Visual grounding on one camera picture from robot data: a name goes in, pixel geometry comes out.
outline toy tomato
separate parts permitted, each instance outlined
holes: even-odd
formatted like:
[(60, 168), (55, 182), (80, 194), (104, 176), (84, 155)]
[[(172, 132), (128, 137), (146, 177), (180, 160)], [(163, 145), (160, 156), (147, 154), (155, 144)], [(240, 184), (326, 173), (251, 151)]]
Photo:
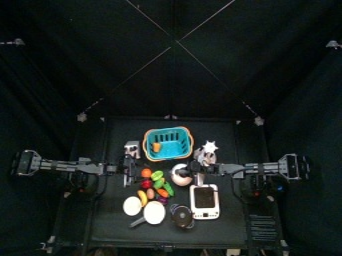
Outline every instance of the toy tomato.
[(151, 169), (144, 168), (144, 169), (142, 170), (142, 177), (143, 177), (143, 178), (150, 178), (151, 175), (152, 175)]
[(152, 187), (152, 181), (150, 179), (146, 179), (140, 182), (140, 187), (142, 188), (151, 188)]

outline frying pan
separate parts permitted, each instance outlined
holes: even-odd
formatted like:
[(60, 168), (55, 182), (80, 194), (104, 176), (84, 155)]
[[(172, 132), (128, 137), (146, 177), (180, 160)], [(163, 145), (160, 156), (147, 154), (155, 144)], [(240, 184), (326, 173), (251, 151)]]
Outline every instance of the frying pan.
[(166, 217), (166, 208), (158, 201), (151, 201), (144, 207), (144, 216), (130, 224), (130, 228), (135, 227), (143, 222), (148, 222), (152, 225), (162, 223)]

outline toy kitchen item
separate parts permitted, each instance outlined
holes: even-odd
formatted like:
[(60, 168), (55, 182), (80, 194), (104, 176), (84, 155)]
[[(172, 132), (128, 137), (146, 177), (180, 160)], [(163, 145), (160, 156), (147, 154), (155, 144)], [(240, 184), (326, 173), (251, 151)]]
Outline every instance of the toy kitchen item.
[(140, 159), (139, 141), (127, 141), (124, 145), (124, 154), (131, 155), (134, 159)]
[(162, 223), (166, 217), (166, 208), (158, 201), (150, 201), (144, 207), (144, 216), (130, 224), (130, 228), (134, 228), (139, 224), (148, 222), (151, 225)]
[(195, 225), (195, 220), (192, 218), (192, 211), (191, 209), (179, 204), (172, 204), (170, 207), (172, 221), (175, 225), (180, 228), (190, 229)]
[(215, 184), (191, 185), (190, 203), (194, 219), (216, 219), (219, 217), (218, 186)]
[(142, 201), (136, 196), (131, 196), (124, 200), (123, 211), (127, 215), (135, 216), (142, 210)]
[(178, 186), (187, 186), (192, 181), (192, 177), (184, 176), (184, 175), (183, 177), (179, 173), (179, 170), (186, 168), (187, 168), (186, 164), (176, 164), (171, 170), (171, 179)]
[(188, 157), (192, 153), (194, 139), (188, 129), (179, 126), (148, 130), (142, 144), (147, 159), (158, 162)]

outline white device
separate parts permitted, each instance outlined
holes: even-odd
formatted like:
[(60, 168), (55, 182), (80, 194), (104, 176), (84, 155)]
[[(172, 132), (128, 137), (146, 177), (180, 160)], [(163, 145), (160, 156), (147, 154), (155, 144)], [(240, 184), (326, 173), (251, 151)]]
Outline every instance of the white device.
[(219, 192), (215, 184), (190, 186), (190, 205), (196, 220), (210, 220), (219, 217)]
[(124, 145), (124, 154), (131, 155), (135, 159), (140, 159), (139, 141), (127, 141)]

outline toy fruit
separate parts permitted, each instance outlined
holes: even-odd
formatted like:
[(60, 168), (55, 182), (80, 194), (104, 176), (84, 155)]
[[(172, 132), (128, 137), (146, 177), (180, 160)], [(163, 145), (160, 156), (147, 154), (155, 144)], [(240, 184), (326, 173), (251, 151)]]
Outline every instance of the toy fruit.
[(175, 195), (174, 189), (172, 189), (172, 187), (171, 187), (171, 185), (170, 185), (168, 182), (164, 182), (163, 188), (164, 188), (164, 190), (167, 191), (167, 193), (168, 193), (170, 196), (174, 196), (174, 195)]
[(142, 170), (142, 177), (143, 177), (143, 178), (150, 178), (151, 175), (152, 175), (151, 169), (144, 168), (144, 169)]
[(163, 196), (159, 196), (158, 199), (156, 199), (163, 205), (167, 205), (168, 203), (168, 199)]
[(147, 198), (151, 200), (155, 198), (155, 191), (152, 188), (148, 188), (147, 191), (146, 191), (146, 194), (147, 194)]
[(159, 188), (159, 189), (156, 190), (156, 193), (158, 193), (160, 196), (163, 196), (163, 197), (168, 197), (168, 192), (167, 192), (164, 189), (162, 189), (162, 188)]
[(150, 179), (144, 179), (142, 182), (140, 182), (140, 187), (147, 189), (147, 188), (151, 188), (154, 185), (152, 181)]
[(152, 175), (151, 175), (152, 181), (159, 180), (159, 179), (163, 177), (163, 175), (164, 175), (163, 171), (155, 171), (155, 172), (152, 173)]
[(154, 142), (152, 149), (154, 149), (155, 153), (158, 153), (160, 151), (160, 148), (162, 148), (162, 144), (159, 142)]
[(142, 207), (144, 207), (148, 200), (147, 200), (147, 195), (146, 195), (143, 190), (138, 190), (138, 196), (139, 196), (140, 201), (142, 201)]
[(159, 180), (155, 181), (155, 184), (154, 184), (154, 188), (155, 189), (159, 189), (163, 187), (164, 185), (164, 182), (166, 182), (166, 179), (164, 178), (160, 178)]

